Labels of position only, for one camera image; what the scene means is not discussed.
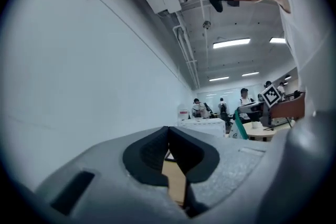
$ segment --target white wall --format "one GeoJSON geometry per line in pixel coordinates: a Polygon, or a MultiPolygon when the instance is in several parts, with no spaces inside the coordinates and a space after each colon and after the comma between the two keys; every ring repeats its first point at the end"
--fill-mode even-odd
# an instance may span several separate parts
{"type": "Polygon", "coordinates": [[[195,94],[144,0],[13,0],[0,44],[2,147],[34,190],[99,142],[174,125],[195,94]]]}
{"type": "Polygon", "coordinates": [[[287,86],[285,87],[286,94],[291,94],[298,90],[299,90],[299,79],[289,80],[287,86]]]}
{"type": "Polygon", "coordinates": [[[195,90],[195,92],[204,93],[204,92],[221,91],[233,88],[245,88],[246,86],[261,84],[262,82],[261,77],[258,75],[241,80],[230,81],[230,79],[227,79],[223,81],[213,81],[213,86],[201,87],[195,90]]]}
{"type": "Polygon", "coordinates": [[[280,77],[285,76],[291,70],[296,67],[293,57],[287,59],[282,59],[282,62],[279,64],[271,64],[263,67],[263,78],[262,83],[265,84],[266,81],[275,81],[280,77]]]}

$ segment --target wooden floor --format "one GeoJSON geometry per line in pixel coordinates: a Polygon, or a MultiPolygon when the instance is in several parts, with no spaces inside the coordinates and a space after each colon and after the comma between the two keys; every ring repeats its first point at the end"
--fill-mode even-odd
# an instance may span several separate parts
{"type": "Polygon", "coordinates": [[[175,162],[163,162],[162,174],[168,177],[169,195],[179,205],[183,205],[185,176],[175,162]]]}

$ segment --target table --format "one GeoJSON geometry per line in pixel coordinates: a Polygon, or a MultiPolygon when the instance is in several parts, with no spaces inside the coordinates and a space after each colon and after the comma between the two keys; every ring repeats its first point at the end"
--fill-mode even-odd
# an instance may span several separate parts
{"type": "Polygon", "coordinates": [[[175,162],[163,162],[162,174],[168,177],[168,194],[178,205],[184,202],[186,179],[181,169],[175,162]]]}
{"type": "Polygon", "coordinates": [[[177,125],[198,132],[212,134],[217,137],[224,137],[225,135],[225,121],[221,119],[194,118],[179,121],[177,125]]]}
{"type": "Polygon", "coordinates": [[[252,129],[252,123],[245,123],[243,124],[246,134],[251,140],[255,140],[256,138],[261,138],[263,141],[267,141],[267,138],[272,138],[278,131],[283,129],[289,129],[290,125],[288,123],[282,124],[280,126],[274,127],[274,131],[269,130],[266,131],[266,127],[261,126],[256,129],[252,129]]]}

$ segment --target black rubber opening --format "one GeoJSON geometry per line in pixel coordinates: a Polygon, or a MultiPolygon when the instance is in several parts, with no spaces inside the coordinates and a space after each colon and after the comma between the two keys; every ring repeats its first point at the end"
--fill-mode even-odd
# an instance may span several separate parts
{"type": "Polygon", "coordinates": [[[60,195],[51,203],[51,207],[64,215],[69,215],[94,178],[90,172],[81,172],[65,187],[60,195]]]}
{"type": "Polygon", "coordinates": [[[178,130],[169,128],[169,149],[190,183],[206,181],[219,163],[218,151],[178,130]]]}
{"type": "Polygon", "coordinates": [[[168,130],[168,127],[162,127],[124,151],[122,160],[125,168],[140,183],[168,187],[168,178],[161,173],[168,151],[168,130]]]}

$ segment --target person in white shirt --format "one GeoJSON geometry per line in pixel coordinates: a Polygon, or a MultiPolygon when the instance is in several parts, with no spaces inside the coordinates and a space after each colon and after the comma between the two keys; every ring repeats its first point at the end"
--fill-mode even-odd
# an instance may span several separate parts
{"type": "MultiPolygon", "coordinates": [[[[248,97],[248,90],[246,88],[242,88],[240,90],[240,95],[241,95],[241,98],[238,101],[237,108],[239,108],[243,105],[250,104],[250,103],[254,102],[253,99],[250,99],[248,97]]],[[[242,124],[251,122],[251,119],[249,118],[249,116],[246,113],[240,113],[239,117],[240,117],[240,121],[242,122],[242,124]]]]}
{"type": "Polygon", "coordinates": [[[195,108],[193,108],[193,114],[195,113],[196,116],[200,115],[204,119],[209,119],[210,114],[207,111],[205,105],[199,101],[199,99],[195,98],[194,103],[197,105],[195,108]]]}
{"type": "Polygon", "coordinates": [[[281,94],[281,99],[282,100],[284,100],[285,99],[285,95],[286,95],[286,93],[285,93],[285,89],[284,89],[284,84],[283,84],[283,82],[280,82],[279,83],[279,86],[278,86],[278,91],[280,92],[280,94],[281,94]]]}
{"type": "Polygon", "coordinates": [[[227,107],[227,104],[224,102],[223,98],[220,99],[220,102],[218,104],[218,108],[219,108],[219,113],[220,114],[222,113],[222,111],[224,109],[224,108],[222,108],[222,106],[224,106],[224,108],[225,108],[225,113],[228,113],[228,107],[227,107]]]}
{"type": "MultiPolygon", "coordinates": [[[[222,1],[239,6],[239,1],[261,0],[210,0],[218,12],[223,11],[222,1]]],[[[299,75],[299,98],[272,107],[272,118],[313,115],[314,111],[331,111],[336,108],[334,58],[335,21],[326,0],[274,0],[278,3],[286,43],[295,60],[299,75]]]]}

